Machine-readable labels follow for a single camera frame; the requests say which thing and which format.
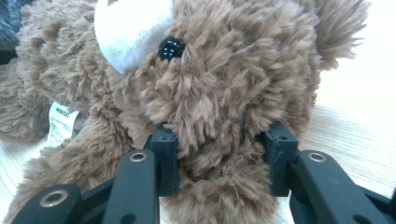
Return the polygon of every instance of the brown teddy bear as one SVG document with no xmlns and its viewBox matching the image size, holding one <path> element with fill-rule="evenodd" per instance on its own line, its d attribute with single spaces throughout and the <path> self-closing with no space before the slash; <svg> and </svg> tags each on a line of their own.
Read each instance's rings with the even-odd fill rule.
<svg viewBox="0 0 396 224">
<path fill-rule="evenodd" d="M 352 56 L 368 4 L 131 2 L 35 0 L 22 10 L 19 57 L 0 68 L 0 138 L 45 136 L 52 102 L 87 120 L 29 161 L 5 222 L 46 187 L 84 191 L 114 177 L 160 123 L 179 139 L 180 193 L 163 199 L 171 219 L 268 221 L 276 198 L 255 136 L 276 120 L 302 136 L 319 73 Z"/>
</svg>

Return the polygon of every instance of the fabric tag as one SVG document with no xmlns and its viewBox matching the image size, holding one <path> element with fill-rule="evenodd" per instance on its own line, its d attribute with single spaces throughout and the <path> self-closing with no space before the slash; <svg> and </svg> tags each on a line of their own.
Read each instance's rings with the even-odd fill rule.
<svg viewBox="0 0 396 224">
<path fill-rule="evenodd" d="M 49 136 L 47 147 L 58 147 L 65 138 L 73 135 L 78 111 L 70 113 L 68 107 L 54 102 L 49 110 Z"/>
</svg>

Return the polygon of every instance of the brown fur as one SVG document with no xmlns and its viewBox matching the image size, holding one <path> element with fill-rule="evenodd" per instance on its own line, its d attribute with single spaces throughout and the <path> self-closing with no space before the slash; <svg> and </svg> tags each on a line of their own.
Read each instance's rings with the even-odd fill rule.
<svg viewBox="0 0 396 224">
<path fill-rule="evenodd" d="M 77 137 L 29 162 L 6 222 L 45 187 L 87 190 L 111 178 L 162 122 L 179 136 L 181 192 L 165 199 L 175 222 L 268 221 L 276 199 L 255 135 L 274 120 L 297 136 L 306 131 L 319 72 L 351 56 L 367 4 L 175 0 L 167 34 L 187 43 L 182 58 L 152 52 L 125 75 L 98 48 L 94 5 L 36 0 L 23 10 L 20 57 L 0 70 L 0 137 L 41 137 L 53 101 L 89 118 Z"/>
</svg>

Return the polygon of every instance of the white felt patch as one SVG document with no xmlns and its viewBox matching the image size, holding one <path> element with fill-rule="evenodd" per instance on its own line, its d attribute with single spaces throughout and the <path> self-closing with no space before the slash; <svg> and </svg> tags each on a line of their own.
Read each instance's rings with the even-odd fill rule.
<svg viewBox="0 0 396 224">
<path fill-rule="evenodd" d="M 95 33 L 105 58 L 121 74 L 158 50 L 172 23 L 171 0 L 99 0 Z"/>
</svg>

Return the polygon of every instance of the black button eye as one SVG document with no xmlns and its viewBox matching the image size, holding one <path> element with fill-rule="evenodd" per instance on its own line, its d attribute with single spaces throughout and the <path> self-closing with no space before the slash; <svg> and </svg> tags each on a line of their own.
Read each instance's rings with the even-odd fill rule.
<svg viewBox="0 0 396 224">
<path fill-rule="evenodd" d="M 173 37 L 167 37 L 160 45 L 160 58 L 161 60 L 166 59 L 168 61 L 171 61 L 173 58 L 181 58 L 185 47 L 186 45 L 183 41 Z"/>
</svg>

